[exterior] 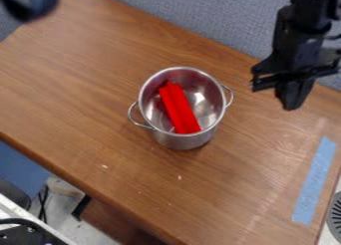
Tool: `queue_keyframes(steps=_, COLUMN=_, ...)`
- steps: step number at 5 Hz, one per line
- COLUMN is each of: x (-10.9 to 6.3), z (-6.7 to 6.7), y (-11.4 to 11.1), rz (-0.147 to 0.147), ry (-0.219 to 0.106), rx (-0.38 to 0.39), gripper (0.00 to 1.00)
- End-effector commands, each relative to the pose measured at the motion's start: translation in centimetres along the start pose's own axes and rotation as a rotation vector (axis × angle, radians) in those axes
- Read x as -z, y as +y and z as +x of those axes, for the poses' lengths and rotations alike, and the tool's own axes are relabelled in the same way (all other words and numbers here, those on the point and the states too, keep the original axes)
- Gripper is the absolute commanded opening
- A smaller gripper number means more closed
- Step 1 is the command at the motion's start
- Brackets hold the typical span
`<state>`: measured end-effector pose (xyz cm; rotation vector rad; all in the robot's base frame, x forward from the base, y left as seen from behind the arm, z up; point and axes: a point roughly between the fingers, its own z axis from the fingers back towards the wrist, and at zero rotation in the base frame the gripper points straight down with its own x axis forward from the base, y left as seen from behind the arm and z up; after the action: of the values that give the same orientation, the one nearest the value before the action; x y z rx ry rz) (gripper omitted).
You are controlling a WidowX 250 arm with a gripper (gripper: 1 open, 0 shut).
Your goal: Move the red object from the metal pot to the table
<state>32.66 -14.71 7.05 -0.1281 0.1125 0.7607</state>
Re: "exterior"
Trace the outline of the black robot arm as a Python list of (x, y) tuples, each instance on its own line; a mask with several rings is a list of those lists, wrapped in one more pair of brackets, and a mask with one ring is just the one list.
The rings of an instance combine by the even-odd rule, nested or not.
[(272, 53), (252, 69), (252, 90), (275, 89), (288, 111), (301, 108), (316, 80), (341, 71), (341, 48), (324, 48), (341, 0), (291, 0), (277, 12)]

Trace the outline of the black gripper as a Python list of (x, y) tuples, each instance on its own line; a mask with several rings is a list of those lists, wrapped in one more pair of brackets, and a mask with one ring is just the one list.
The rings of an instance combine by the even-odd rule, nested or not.
[(324, 47), (323, 38), (276, 40), (271, 55), (251, 69), (255, 92), (275, 88), (287, 111), (301, 108), (317, 78), (340, 69), (341, 48)]

